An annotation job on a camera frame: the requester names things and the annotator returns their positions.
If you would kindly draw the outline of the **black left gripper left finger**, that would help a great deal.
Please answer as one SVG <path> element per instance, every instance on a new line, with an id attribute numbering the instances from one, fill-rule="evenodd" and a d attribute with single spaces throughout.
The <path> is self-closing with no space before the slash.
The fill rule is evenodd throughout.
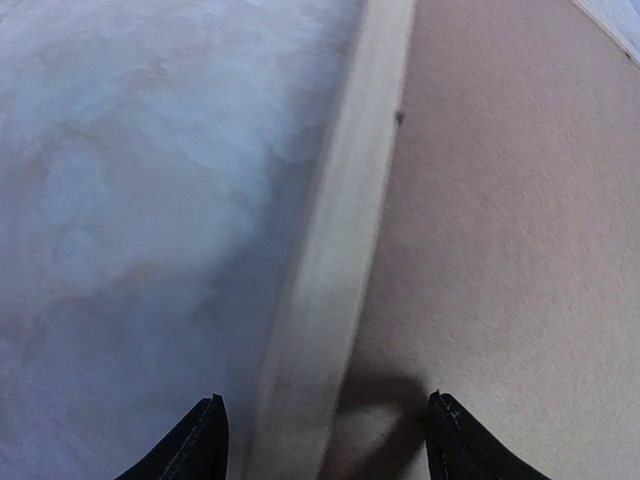
<path id="1" fill-rule="evenodd" d="M 229 423 L 223 398 L 201 399 L 116 480 L 225 480 Z"/>

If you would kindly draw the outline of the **brown hardboard backing panel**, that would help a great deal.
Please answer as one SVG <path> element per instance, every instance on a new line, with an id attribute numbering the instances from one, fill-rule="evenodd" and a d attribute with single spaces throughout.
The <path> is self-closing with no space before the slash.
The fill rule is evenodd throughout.
<path id="1" fill-rule="evenodd" d="M 448 392 L 554 479 L 639 475 L 639 71 L 569 1 L 417 4 L 321 477 L 425 479 Z"/>

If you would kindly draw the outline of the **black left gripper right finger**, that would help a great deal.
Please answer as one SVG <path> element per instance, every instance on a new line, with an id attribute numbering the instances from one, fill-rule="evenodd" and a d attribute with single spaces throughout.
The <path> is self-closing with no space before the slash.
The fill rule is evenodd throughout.
<path id="1" fill-rule="evenodd" d="M 433 480 L 547 480 L 508 450 L 452 395 L 433 392 L 424 414 Z"/>

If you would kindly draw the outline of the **light wooden picture frame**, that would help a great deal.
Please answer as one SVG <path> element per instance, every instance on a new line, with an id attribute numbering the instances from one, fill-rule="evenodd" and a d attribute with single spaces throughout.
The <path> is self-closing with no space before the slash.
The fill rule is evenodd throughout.
<path id="1" fill-rule="evenodd" d="M 369 1 L 360 15 L 308 221 L 269 338 L 245 479 L 324 479 L 404 121 L 419 2 Z M 569 2 L 639 71 L 637 2 Z"/>

